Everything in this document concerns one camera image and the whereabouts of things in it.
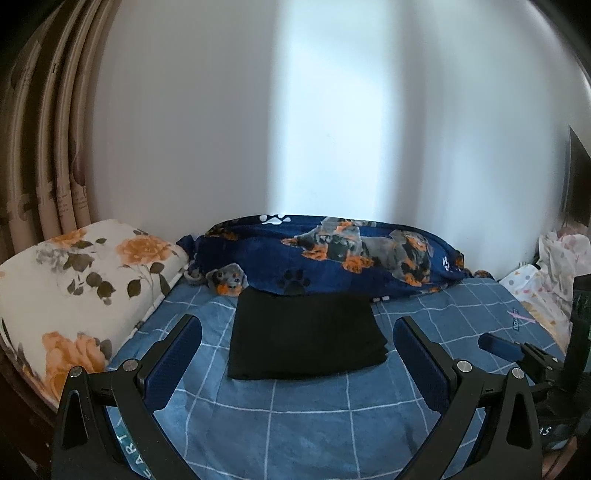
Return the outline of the black pants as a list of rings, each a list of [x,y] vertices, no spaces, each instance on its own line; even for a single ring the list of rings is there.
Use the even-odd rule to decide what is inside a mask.
[[[366,297],[249,287],[236,305],[228,377],[291,381],[349,373],[384,363],[387,343]]]

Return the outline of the white dotted cloth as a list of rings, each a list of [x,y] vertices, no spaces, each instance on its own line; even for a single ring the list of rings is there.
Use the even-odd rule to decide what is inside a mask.
[[[571,337],[573,284],[590,273],[590,239],[551,231],[538,240],[538,260],[512,271],[500,283],[566,353]]]

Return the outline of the blue grid-pattern bedsheet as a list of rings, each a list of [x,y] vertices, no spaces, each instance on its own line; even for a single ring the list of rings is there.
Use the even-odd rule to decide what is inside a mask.
[[[334,377],[297,382],[235,381],[226,364],[235,299],[177,284],[114,357],[141,357],[179,318],[202,325],[202,341],[156,420],[203,479],[391,479],[416,453],[438,415],[430,410],[398,352],[386,362]],[[455,357],[493,373],[510,364],[485,352],[490,332],[537,345],[555,341],[501,284],[467,279],[440,293],[377,303],[384,335],[410,315]]]

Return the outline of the white orange floral pillow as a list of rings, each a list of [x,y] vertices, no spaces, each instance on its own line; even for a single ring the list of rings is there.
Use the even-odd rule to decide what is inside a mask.
[[[29,247],[1,265],[1,346],[56,409],[70,369],[105,371],[187,263],[178,245],[118,220]]]

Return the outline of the navy dog-print blanket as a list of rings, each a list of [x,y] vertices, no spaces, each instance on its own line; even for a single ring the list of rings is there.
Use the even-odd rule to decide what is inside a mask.
[[[233,297],[252,287],[284,296],[394,299],[489,275],[469,270],[463,253],[433,233],[342,217],[247,216],[177,244],[189,258],[188,281]]]

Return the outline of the brown wooden cabinet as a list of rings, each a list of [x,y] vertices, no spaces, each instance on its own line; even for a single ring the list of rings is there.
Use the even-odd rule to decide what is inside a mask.
[[[590,225],[590,155],[572,127],[569,128],[562,213],[568,220]]]

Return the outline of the beige patterned curtain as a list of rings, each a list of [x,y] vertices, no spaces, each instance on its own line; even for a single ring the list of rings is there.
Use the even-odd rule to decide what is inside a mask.
[[[86,116],[115,1],[48,1],[1,67],[1,258],[91,222]]]

